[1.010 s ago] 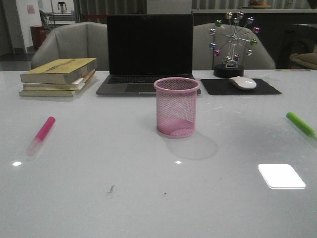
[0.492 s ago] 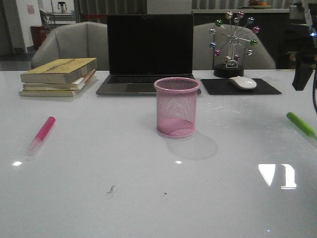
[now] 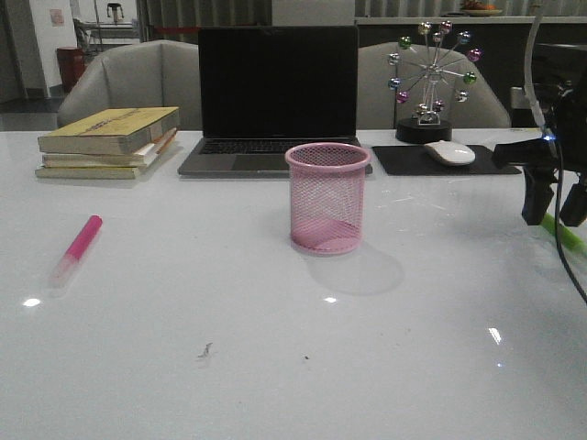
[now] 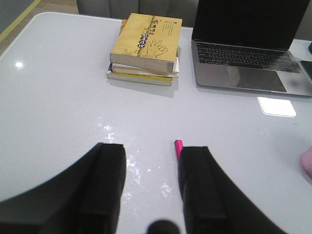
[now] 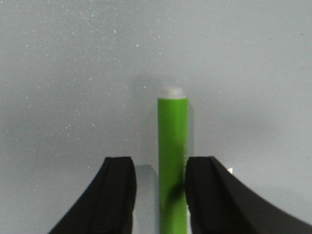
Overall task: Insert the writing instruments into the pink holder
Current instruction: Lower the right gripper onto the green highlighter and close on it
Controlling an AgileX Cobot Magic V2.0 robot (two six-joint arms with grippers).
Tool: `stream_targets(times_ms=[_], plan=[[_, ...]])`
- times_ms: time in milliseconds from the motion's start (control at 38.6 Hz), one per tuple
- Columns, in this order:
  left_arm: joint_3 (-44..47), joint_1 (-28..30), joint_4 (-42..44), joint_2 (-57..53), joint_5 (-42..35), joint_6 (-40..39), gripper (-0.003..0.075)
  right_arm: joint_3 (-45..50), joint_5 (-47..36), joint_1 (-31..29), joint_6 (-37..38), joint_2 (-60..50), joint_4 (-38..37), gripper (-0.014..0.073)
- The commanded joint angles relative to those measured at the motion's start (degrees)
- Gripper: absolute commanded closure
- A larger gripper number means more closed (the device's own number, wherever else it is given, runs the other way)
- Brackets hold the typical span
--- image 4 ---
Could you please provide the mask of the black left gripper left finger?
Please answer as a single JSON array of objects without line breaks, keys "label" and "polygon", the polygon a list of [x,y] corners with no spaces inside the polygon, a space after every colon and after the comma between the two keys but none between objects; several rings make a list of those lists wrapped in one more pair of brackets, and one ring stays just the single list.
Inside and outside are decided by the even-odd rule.
[{"label": "black left gripper left finger", "polygon": [[49,181],[0,204],[3,234],[114,234],[126,177],[121,144],[96,144]]}]

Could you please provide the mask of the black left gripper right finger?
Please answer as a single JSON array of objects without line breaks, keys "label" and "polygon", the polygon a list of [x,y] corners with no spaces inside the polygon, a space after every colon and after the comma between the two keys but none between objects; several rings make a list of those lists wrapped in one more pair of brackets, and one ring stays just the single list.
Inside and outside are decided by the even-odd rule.
[{"label": "black left gripper right finger", "polygon": [[282,234],[235,185],[207,147],[184,147],[178,181],[188,234]]}]

